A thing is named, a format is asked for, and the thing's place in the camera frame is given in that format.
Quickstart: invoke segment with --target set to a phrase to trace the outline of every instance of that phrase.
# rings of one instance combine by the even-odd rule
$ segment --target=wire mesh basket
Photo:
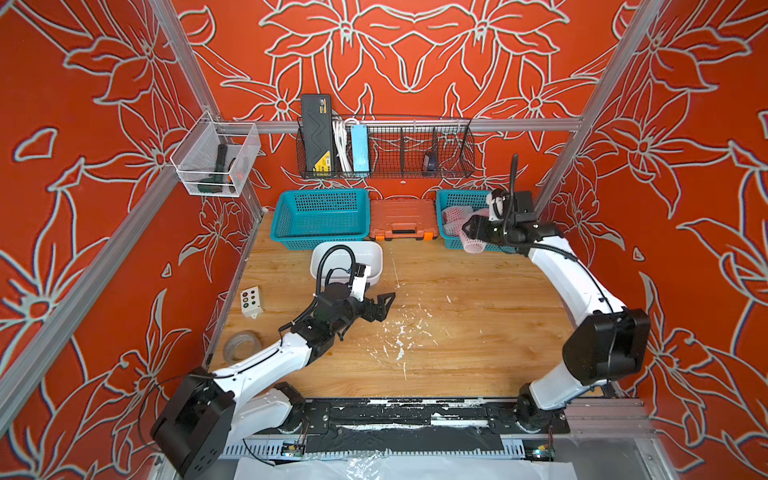
[[[191,195],[239,197],[259,154],[261,140],[255,124],[246,135],[221,134],[219,125],[204,112],[170,156]]]
[[[343,171],[335,142],[331,155],[332,171],[315,171],[311,165],[307,167],[304,125],[300,118],[296,163],[302,177],[462,178],[475,171],[475,138],[468,118],[377,115],[374,120],[335,115],[334,120],[345,121],[346,154],[350,165],[354,164],[352,126],[367,126],[369,171]]]

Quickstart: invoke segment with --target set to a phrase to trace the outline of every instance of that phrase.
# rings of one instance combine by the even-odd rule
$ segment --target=red floral wallpaper
[[[624,388],[684,478],[768,477],[766,28],[765,2],[666,2],[551,204],[650,314]]]
[[[0,8],[0,374],[200,115],[143,0],[70,3]]]
[[[143,478],[149,429],[203,362],[252,228],[238,200],[178,184],[0,440],[0,476]]]
[[[330,94],[339,113],[578,117],[638,3],[265,0],[231,8],[174,0],[219,109],[244,121],[296,120],[300,95],[316,92]],[[273,134],[251,180],[271,207],[297,188],[431,197],[438,188],[493,188],[517,151],[527,168],[520,185],[536,190],[567,138],[475,134],[478,170],[468,179],[348,182],[302,180],[294,138]]]
[[[2,374],[200,110],[145,0],[2,2],[0,42]],[[145,472],[137,418],[147,439],[162,382],[202,363],[253,221],[176,186],[0,439],[0,477]]]

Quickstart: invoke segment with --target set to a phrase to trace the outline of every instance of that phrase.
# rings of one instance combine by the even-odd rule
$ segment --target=robotic arm
[[[473,239],[514,247],[545,273],[563,299],[576,330],[563,346],[563,360],[544,377],[520,388],[515,417],[526,432],[538,432],[575,397],[594,386],[639,372],[650,320],[629,310],[579,261],[558,228],[533,213],[531,192],[515,192],[518,156],[509,190],[488,195],[488,217],[470,217],[462,229]],[[351,257],[347,283],[326,281],[327,257],[336,250]],[[394,293],[378,302],[363,296],[370,267],[356,263],[350,248],[337,245],[319,263],[315,299],[294,321],[280,327],[280,341],[242,362],[208,373],[193,370],[154,423],[151,435],[176,470],[193,480],[216,460],[227,443],[268,428],[299,428],[304,398],[279,379],[317,360],[360,317],[383,321]]]
[[[349,281],[321,290],[323,268],[336,250],[351,259]],[[176,470],[191,480],[216,460],[227,443],[268,428],[297,429],[304,398],[287,383],[269,386],[317,360],[344,335],[356,319],[382,322],[394,293],[378,302],[363,296],[371,267],[357,263],[352,249],[328,249],[317,270],[315,299],[294,321],[280,327],[280,341],[227,368],[187,375],[152,426],[151,435]]]
[[[462,229],[469,238],[515,247],[529,257],[552,282],[576,325],[563,346],[563,361],[520,389],[517,422],[533,433],[588,389],[639,372],[650,320],[643,310],[629,310],[611,295],[553,223],[536,219],[531,192],[515,192],[517,164],[515,154],[509,191],[497,189],[488,194],[488,217],[474,215]]]

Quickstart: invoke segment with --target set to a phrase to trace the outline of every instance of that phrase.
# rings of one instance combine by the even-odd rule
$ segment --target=small blue device
[[[368,127],[365,125],[353,125],[350,131],[352,134],[352,169],[355,172],[370,171],[368,162]]]

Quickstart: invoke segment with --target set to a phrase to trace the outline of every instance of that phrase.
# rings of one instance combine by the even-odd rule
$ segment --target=clear mesh basket
[[[256,125],[245,137],[220,134],[205,112],[181,141],[170,161],[191,195],[239,197],[261,149]],[[220,145],[222,156],[219,156]]]

